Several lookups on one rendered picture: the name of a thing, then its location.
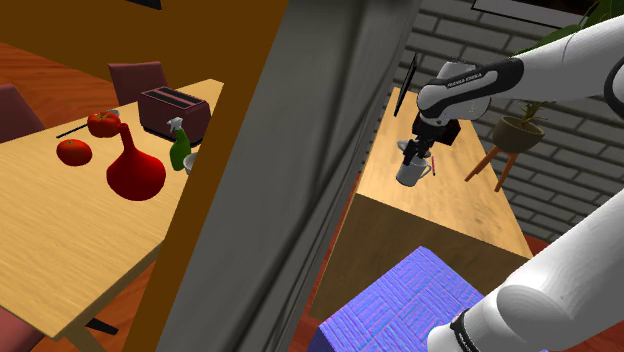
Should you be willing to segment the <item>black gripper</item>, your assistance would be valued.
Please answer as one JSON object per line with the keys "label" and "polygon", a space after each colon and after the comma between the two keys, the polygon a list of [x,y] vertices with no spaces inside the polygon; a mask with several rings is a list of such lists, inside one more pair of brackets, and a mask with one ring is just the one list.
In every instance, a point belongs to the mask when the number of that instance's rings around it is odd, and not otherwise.
{"label": "black gripper", "polygon": [[403,149],[403,165],[409,166],[415,156],[426,158],[431,144],[439,142],[445,132],[446,125],[429,124],[418,113],[412,125],[414,139],[408,140]]}

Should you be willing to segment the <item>white mug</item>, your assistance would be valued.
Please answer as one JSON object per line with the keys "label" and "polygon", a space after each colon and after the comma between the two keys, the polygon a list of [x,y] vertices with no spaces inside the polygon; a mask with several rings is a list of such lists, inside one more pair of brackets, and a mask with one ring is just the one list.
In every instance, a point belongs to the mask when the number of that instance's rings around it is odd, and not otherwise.
{"label": "white mug", "polygon": [[396,174],[396,180],[403,186],[413,187],[430,171],[431,165],[428,161],[415,155],[408,164],[401,164]]}

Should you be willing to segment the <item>dark red toaster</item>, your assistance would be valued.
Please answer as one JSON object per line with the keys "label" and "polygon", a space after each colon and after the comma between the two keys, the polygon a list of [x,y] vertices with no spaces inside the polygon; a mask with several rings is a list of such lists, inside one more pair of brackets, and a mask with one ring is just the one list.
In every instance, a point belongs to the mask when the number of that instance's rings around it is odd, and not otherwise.
{"label": "dark red toaster", "polygon": [[142,92],[138,100],[140,124],[145,131],[174,141],[175,132],[168,121],[181,117],[192,147],[203,141],[211,119],[211,107],[205,100],[168,87]]}

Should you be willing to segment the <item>black thin stick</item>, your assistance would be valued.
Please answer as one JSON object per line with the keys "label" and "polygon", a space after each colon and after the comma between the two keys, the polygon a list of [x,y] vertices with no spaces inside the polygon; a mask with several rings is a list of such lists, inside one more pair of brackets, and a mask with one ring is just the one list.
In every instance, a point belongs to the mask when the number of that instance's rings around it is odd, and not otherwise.
{"label": "black thin stick", "polygon": [[60,139],[60,138],[65,137],[65,136],[67,136],[67,135],[69,135],[71,133],[74,133],[74,132],[76,132],[78,130],[81,130],[81,129],[87,127],[87,126],[88,126],[88,123],[82,124],[82,125],[80,125],[78,127],[75,127],[73,129],[69,130],[69,131],[66,131],[66,132],[63,132],[63,133],[57,135],[55,138]]}

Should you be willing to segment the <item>purple patterned robot stand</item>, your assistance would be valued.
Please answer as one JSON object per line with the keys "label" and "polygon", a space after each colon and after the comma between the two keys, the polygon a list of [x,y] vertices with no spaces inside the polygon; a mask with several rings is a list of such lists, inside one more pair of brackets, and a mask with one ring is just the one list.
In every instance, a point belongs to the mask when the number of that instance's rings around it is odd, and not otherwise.
{"label": "purple patterned robot stand", "polygon": [[427,336],[483,298],[419,247],[317,328],[306,352],[427,352]]}

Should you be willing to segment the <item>red long-necked vase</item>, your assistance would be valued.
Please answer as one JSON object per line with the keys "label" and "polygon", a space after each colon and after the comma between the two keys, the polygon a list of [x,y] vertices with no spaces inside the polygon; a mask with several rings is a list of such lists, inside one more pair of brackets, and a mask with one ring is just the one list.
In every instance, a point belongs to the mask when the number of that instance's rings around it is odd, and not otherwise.
{"label": "red long-necked vase", "polygon": [[157,195],[166,180],[163,163],[142,151],[134,144],[129,126],[118,126],[123,151],[107,168],[109,187],[119,196],[131,201],[145,201]]}

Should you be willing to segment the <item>dark red box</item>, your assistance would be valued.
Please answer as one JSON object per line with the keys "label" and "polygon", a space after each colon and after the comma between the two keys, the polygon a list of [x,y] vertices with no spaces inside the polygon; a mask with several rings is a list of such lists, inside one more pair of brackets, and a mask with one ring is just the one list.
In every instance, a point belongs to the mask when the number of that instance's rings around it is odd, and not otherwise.
{"label": "dark red box", "polygon": [[451,146],[455,139],[457,138],[459,132],[461,131],[461,126],[458,120],[450,120],[448,124],[444,127],[444,131],[437,138],[439,143]]}

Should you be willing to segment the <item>grey curtain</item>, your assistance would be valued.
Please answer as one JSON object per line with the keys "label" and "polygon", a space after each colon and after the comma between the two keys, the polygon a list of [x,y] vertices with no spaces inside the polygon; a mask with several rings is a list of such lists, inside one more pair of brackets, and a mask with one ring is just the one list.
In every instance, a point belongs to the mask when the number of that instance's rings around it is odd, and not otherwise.
{"label": "grey curtain", "polygon": [[422,0],[290,0],[154,352],[287,352]]}

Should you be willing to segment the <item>green spray bottle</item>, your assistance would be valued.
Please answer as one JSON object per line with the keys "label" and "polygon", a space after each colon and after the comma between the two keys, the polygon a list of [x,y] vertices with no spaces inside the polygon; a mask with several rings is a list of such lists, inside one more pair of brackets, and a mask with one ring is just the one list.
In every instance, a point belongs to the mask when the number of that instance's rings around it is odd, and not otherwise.
{"label": "green spray bottle", "polygon": [[184,159],[191,153],[191,145],[185,130],[182,127],[183,119],[175,117],[167,122],[170,131],[175,133],[175,141],[170,148],[170,161],[175,171],[184,168]]}

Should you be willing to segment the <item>dark red chair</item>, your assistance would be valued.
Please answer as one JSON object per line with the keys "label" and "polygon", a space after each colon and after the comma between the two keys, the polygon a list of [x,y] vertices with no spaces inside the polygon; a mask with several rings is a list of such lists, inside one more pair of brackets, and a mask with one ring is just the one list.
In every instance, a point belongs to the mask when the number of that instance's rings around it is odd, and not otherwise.
{"label": "dark red chair", "polygon": [[0,352],[30,352],[44,335],[0,308]]}
{"label": "dark red chair", "polygon": [[13,84],[0,85],[0,143],[44,130],[45,127]]}
{"label": "dark red chair", "polygon": [[159,61],[133,64],[109,63],[108,69],[120,105],[137,101],[144,91],[168,86]]}

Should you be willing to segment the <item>wooden dining table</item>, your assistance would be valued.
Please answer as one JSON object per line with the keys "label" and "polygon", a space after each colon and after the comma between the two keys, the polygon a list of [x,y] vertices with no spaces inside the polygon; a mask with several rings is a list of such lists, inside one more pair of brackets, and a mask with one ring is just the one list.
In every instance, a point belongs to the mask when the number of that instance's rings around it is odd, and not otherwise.
{"label": "wooden dining table", "polygon": [[[86,324],[156,260],[187,175],[168,168],[155,197],[126,200],[106,182],[120,137],[55,138],[82,124],[0,144],[0,307],[80,352],[106,352]],[[66,139],[87,143],[91,161],[64,164]]]}

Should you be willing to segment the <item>red tomato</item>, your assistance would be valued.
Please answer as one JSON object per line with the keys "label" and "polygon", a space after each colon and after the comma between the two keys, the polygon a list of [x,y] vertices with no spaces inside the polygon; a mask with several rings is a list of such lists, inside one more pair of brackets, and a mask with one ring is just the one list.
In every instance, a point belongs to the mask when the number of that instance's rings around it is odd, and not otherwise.
{"label": "red tomato", "polygon": [[110,138],[119,133],[121,120],[116,113],[101,112],[90,114],[87,119],[87,128],[92,136],[97,138]]}
{"label": "red tomato", "polygon": [[90,146],[77,139],[66,139],[60,142],[56,148],[58,158],[68,166],[82,166],[92,159]]}

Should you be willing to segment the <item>wooden plant stool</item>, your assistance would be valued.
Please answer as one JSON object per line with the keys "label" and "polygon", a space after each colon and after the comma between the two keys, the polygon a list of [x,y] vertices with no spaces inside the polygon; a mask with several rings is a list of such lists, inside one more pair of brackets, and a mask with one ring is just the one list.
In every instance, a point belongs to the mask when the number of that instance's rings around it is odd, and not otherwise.
{"label": "wooden plant stool", "polygon": [[494,146],[481,160],[480,162],[473,168],[473,170],[466,176],[465,181],[470,181],[474,176],[478,175],[498,154],[505,154],[507,156],[507,161],[503,168],[500,178],[494,188],[495,192],[499,192],[506,180],[509,172],[511,171],[518,155],[503,151],[498,146]]}

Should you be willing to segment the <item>potted green plant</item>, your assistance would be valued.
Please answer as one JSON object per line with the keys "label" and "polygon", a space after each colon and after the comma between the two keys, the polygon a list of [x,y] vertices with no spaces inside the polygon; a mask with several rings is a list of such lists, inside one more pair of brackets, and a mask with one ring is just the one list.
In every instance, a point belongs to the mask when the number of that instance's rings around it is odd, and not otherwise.
{"label": "potted green plant", "polygon": [[[611,109],[624,118],[624,0],[597,0],[586,11],[581,22],[555,30],[515,56],[535,58],[552,53],[555,61],[538,74],[545,83],[562,83],[563,88],[548,88],[559,94],[546,101],[526,101],[522,118],[505,116],[493,129],[496,148],[514,156],[526,152],[542,140],[545,132],[533,120],[547,103],[575,99],[565,95],[564,88],[586,89],[583,96],[603,91]],[[555,69],[570,68],[555,77]]]}

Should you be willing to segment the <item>wooden cabinet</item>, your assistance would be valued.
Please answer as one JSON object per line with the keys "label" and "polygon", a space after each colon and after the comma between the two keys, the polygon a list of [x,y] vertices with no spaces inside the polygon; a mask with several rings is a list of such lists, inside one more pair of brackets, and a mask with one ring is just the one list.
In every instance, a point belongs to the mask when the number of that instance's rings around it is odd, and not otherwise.
{"label": "wooden cabinet", "polygon": [[450,146],[435,144],[435,169],[413,187],[398,183],[397,143],[409,137],[414,93],[394,91],[337,236],[309,314],[323,321],[420,246],[486,295],[532,253],[505,195],[486,167],[469,121]]}

